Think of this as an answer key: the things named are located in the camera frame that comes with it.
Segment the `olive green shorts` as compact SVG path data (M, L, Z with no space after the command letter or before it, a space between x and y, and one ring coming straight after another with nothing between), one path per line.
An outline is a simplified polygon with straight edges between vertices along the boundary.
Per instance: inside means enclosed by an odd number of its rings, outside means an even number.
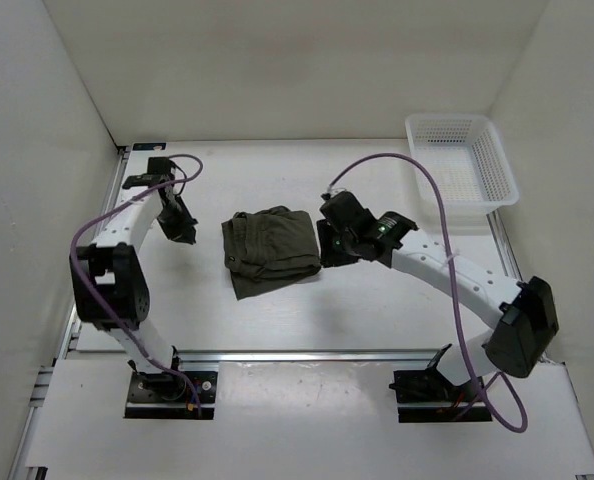
M224 265L238 300L290 286L321 269L313 222L303 210L237 212L221 229Z

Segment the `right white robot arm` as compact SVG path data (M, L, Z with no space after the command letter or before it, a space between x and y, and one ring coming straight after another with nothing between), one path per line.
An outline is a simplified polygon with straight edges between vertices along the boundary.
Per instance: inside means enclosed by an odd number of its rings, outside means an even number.
M391 389L405 401L449 402L472 397L471 371L526 378L557 334L550 285L498 276L467 259L450 259L412 220L392 211L379 218L366 208L321 211L317 223L325 268L376 261L454 297L487 327L464 348L442 347L422 370L399 371Z

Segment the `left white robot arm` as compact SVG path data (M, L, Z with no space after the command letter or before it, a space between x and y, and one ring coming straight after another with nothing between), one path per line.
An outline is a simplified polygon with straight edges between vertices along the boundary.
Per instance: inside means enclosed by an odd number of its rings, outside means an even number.
M196 242L197 220L190 214L177 184L179 167L169 161L155 173L128 177L123 188L133 196L75 234L70 267L79 319L114 338L145 385L165 400L184 395L199 403L196 387L179 369L177 350L163 340L148 319L150 293L138 251L151 224L176 243Z

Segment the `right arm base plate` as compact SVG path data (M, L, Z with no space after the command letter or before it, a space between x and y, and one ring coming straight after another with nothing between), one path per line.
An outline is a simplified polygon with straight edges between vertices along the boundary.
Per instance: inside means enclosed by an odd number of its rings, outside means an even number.
M395 392L399 423L492 421L470 381L455 386L434 370L396 370L389 388Z

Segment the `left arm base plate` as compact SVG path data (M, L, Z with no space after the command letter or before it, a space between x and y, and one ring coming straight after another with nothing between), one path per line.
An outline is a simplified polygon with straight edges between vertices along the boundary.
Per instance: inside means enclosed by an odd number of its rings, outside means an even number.
M218 372L184 371L193 387L177 376L134 372L129 383L124 417L147 420L214 419Z

